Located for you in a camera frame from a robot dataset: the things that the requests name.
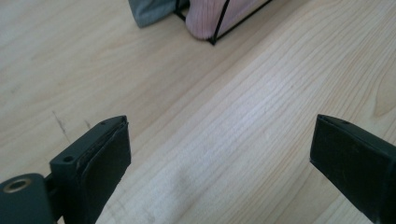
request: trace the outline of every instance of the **scratch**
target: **scratch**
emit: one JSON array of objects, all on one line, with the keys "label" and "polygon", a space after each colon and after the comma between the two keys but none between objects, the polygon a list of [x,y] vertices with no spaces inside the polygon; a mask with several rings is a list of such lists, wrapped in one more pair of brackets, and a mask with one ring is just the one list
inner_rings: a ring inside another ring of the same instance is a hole
[{"label": "scratch", "polygon": [[88,130],[91,128],[91,124],[87,121],[87,120],[85,120],[84,119],[84,121],[85,121],[85,124],[87,125],[87,128],[88,128]]},{"label": "scratch", "polygon": [[66,129],[64,128],[64,124],[61,122],[61,120],[58,118],[58,116],[56,116],[55,111],[52,111],[52,114],[55,117],[56,121],[58,122],[58,125],[61,128],[62,133],[64,134],[64,137],[66,137],[67,142],[69,142],[69,144],[70,144],[71,142],[70,142],[69,137],[66,134]]}]

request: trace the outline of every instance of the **gray fabric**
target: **gray fabric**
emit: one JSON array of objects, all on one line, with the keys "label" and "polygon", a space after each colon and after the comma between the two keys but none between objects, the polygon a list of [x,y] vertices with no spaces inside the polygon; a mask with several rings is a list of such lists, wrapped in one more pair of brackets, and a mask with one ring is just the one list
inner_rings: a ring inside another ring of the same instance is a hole
[{"label": "gray fabric", "polygon": [[129,0],[129,5],[137,25],[144,27],[172,13],[176,0]]}]

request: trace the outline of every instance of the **wooden surface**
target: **wooden surface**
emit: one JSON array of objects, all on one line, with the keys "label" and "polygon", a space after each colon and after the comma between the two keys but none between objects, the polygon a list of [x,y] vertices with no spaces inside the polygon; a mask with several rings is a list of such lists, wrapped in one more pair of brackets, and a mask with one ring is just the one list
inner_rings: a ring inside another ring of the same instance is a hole
[{"label": "wooden surface", "polygon": [[97,122],[133,164],[97,223],[370,223],[309,163],[318,113],[396,144],[396,2],[276,0],[212,47],[126,0],[0,2],[0,177]]}]

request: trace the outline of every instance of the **pink object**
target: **pink object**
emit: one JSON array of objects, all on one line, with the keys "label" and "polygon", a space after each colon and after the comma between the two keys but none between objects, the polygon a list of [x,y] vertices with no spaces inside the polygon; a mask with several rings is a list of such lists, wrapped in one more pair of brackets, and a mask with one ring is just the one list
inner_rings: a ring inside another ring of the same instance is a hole
[{"label": "pink object", "polygon": [[[259,0],[230,0],[219,34],[242,19]],[[215,31],[226,0],[190,0],[186,25],[193,36],[208,39]]]}]

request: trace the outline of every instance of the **pink cloth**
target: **pink cloth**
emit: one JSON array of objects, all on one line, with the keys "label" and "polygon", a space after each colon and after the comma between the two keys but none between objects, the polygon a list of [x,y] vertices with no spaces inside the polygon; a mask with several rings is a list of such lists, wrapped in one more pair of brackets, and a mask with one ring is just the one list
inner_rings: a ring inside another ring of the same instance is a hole
[{"label": "pink cloth", "polygon": [[[258,0],[230,0],[219,33],[238,22]],[[226,0],[190,0],[186,25],[193,36],[208,39],[213,36]]]}]

